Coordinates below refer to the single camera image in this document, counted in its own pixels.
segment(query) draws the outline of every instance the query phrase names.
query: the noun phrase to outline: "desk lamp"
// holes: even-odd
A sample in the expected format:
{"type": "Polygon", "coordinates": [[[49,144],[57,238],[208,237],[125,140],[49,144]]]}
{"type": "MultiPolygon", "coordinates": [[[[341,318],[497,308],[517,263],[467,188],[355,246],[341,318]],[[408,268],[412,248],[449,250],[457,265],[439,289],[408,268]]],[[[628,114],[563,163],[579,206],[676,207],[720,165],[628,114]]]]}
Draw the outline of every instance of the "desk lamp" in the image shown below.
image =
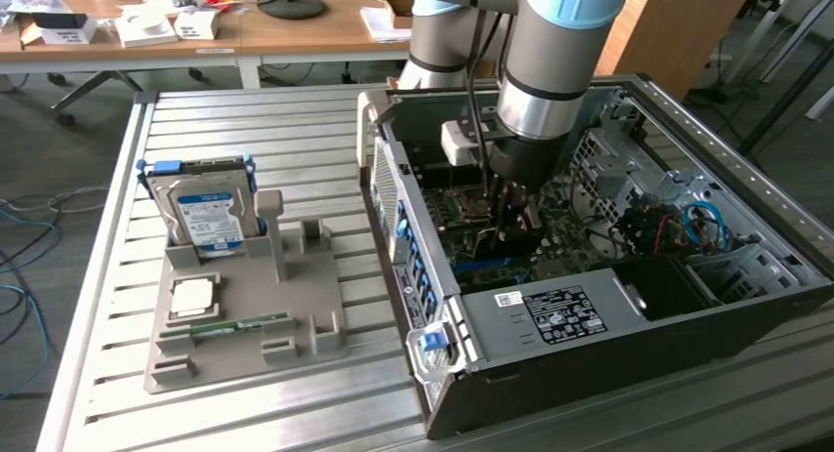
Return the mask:
{"type": "Polygon", "coordinates": [[[321,0],[257,0],[257,8],[280,20],[305,20],[320,15],[327,6],[321,0]]]}

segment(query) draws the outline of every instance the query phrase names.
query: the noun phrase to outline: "gray carpet floor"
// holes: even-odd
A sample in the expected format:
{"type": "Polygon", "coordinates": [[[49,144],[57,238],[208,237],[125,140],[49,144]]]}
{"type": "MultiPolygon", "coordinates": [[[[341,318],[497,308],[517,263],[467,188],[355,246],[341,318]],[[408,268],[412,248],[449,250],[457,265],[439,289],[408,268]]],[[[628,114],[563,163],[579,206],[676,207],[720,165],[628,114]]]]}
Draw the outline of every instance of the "gray carpet floor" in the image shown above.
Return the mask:
{"type": "MultiPolygon", "coordinates": [[[[738,52],[751,32],[754,21],[736,21],[723,44],[726,53],[738,52]]],[[[764,53],[768,41],[762,44],[756,60],[764,53]]],[[[716,107],[692,107],[703,121],[720,130],[728,141],[736,142],[726,117],[732,114],[732,128],[746,135],[762,115],[791,85],[799,72],[819,51],[819,45],[804,42],[790,58],[774,81],[758,86],[756,99],[744,96],[716,107]]],[[[285,69],[267,68],[288,82],[299,80],[308,65],[292,65],[285,69]]],[[[312,69],[304,85],[337,84],[341,63],[320,63],[312,69]]],[[[205,68],[207,81],[193,81],[183,69],[134,73],[133,77],[146,90],[191,91],[200,89],[237,89],[240,78],[233,67],[205,68]]],[[[755,85],[755,72],[746,81],[755,85]]],[[[352,63],[352,73],[360,82],[383,81],[396,75],[391,62],[352,63]]],[[[66,73],[77,85],[84,74],[66,73]]],[[[834,69],[828,66],[818,76],[806,93],[782,117],[758,151],[763,170],[786,188],[806,208],[830,226],[834,225],[834,203],[828,184],[834,182],[834,108],[822,121],[812,122],[802,113],[834,84],[834,69]]],[[[45,75],[32,75],[21,90],[0,95],[0,197],[12,199],[30,193],[54,194],[89,185],[109,182],[116,154],[124,134],[133,93],[116,81],[108,81],[92,95],[78,101],[68,112],[73,113],[78,125],[65,128],[53,121],[48,106],[70,90],[57,87],[45,80],[45,75]]],[[[736,90],[730,86],[728,93],[736,90]]],[[[84,203],[93,202],[102,195],[90,195],[84,203]]],[[[49,214],[26,214],[29,218],[50,219],[49,214]]],[[[64,345],[72,322],[76,298],[84,281],[84,270],[98,221],[98,212],[66,216],[60,223],[61,240],[52,252],[24,269],[24,276],[40,301],[44,318],[54,343],[64,345]]],[[[0,250],[16,251],[41,231],[33,226],[18,226],[0,219],[0,250]]],[[[0,274],[0,283],[14,283],[10,274],[0,274]]],[[[2,294],[0,310],[8,307],[10,298],[2,294]]],[[[0,337],[8,333],[16,322],[14,316],[0,317],[0,337]]],[[[21,333],[0,347],[0,391],[36,369],[41,357],[41,342],[33,319],[21,333]]],[[[57,371],[57,359],[52,359],[45,371],[21,392],[48,395],[57,371]]],[[[0,451],[29,451],[36,444],[40,424],[48,398],[13,399],[0,401],[0,451]]]]}

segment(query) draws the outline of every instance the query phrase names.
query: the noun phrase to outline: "slotted aluminum surface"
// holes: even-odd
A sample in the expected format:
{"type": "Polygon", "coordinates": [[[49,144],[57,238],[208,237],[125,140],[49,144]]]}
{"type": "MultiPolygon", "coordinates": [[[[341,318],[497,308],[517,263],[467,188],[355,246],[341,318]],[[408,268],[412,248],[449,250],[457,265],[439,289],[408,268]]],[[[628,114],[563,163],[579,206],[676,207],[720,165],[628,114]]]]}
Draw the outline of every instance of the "slotted aluminum surface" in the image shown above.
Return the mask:
{"type": "Polygon", "coordinates": [[[355,99],[380,87],[168,93],[137,103],[37,450],[772,450],[831,431],[828,304],[732,359],[424,440],[356,179],[355,99]],[[352,351],[149,395],[141,371],[165,228],[133,163],[243,152],[259,186],[284,192],[285,226],[321,216],[333,230],[352,351]]]}

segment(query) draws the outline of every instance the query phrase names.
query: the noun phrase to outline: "white box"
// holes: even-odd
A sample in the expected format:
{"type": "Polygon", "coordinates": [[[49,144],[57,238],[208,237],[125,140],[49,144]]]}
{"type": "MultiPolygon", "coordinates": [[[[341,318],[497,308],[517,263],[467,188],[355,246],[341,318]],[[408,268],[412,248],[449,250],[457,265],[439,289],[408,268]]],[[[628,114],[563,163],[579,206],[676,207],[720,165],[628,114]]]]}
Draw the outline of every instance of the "white box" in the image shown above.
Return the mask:
{"type": "Polygon", "coordinates": [[[125,49],[144,45],[176,42],[177,34],[173,32],[171,22],[164,16],[132,15],[116,19],[116,30],[125,49]]]}
{"type": "Polygon", "coordinates": [[[40,27],[40,37],[42,43],[48,45],[65,45],[65,44],[89,44],[92,42],[92,36],[94,35],[94,29],[97,23],[93,18],[86,18],[80,28],[45,28],[40,27]]]}
{"type": "Polygon", "coordinates": [[[219,20],[213,10],[181,12],[173,21],[173,30],[184,40],[213,40],[219,20]]]}

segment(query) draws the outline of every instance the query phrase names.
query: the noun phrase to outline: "blue hard drive label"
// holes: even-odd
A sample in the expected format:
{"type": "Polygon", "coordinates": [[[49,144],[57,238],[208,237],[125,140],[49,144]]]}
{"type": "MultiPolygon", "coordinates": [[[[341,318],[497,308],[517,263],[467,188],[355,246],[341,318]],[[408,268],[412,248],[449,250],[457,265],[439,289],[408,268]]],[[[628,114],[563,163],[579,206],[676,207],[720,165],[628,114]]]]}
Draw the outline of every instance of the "blue hard drive label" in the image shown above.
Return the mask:
{"type": "Polygon", "coordinates": [[[581,286],[524,296],[532,323],[549,345],[607,330],[581,286]]]}
{"type": "Polygon", "coordinates": [[[184,225],[192,243],[203,250],[228,250],[244,242],[240,220],[232,214],[232,193],[205,193],[177,197],[184,225]]]}

